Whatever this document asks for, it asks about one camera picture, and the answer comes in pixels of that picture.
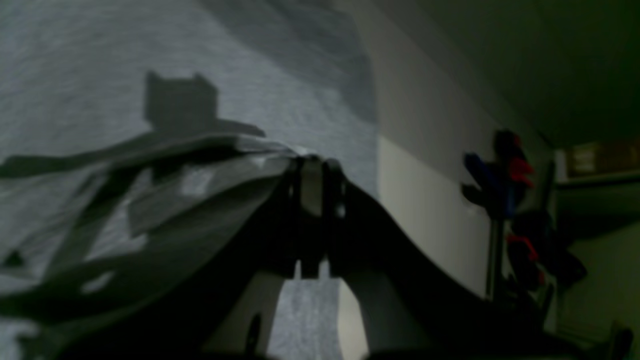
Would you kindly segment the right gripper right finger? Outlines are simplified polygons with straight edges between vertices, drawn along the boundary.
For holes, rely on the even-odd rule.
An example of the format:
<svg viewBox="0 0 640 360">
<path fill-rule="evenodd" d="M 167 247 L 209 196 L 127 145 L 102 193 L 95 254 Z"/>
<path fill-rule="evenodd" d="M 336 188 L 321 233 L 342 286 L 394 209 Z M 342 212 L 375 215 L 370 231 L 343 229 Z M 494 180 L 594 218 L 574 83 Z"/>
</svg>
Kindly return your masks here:
<svg viewBox="0 0 640 360">
<path fill-rule="evenodd" d="M 332 275 L 356 297 L 370 360 L 585 360 L 528 311 L 481 299 L 440 269 L 386 208 L 323 162 L 323 228 Z"/>
</svg>

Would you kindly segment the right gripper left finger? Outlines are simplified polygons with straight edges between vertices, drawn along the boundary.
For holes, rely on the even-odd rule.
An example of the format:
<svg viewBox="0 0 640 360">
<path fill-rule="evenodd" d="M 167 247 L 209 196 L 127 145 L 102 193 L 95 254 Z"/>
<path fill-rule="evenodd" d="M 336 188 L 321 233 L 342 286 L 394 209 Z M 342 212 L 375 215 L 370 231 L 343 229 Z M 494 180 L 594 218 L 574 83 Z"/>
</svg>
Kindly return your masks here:
<svg viewBox="0 0 640 360">
<path fill-rule="evenodd" d="M 259 358 L 259 335 L 276 297 L 247 294 L 295 269 L 288 235 L 300 213 L 301 171 L 294 159 L 270 159 L 275 174 L 230 187 L 165 223 L 151 226 L 177 249 L 133 265 L 142 280 L 109 291 L 135 299 L 131 312 L 62 351 L 60 360 L 227 360 Z"/>
</svg>

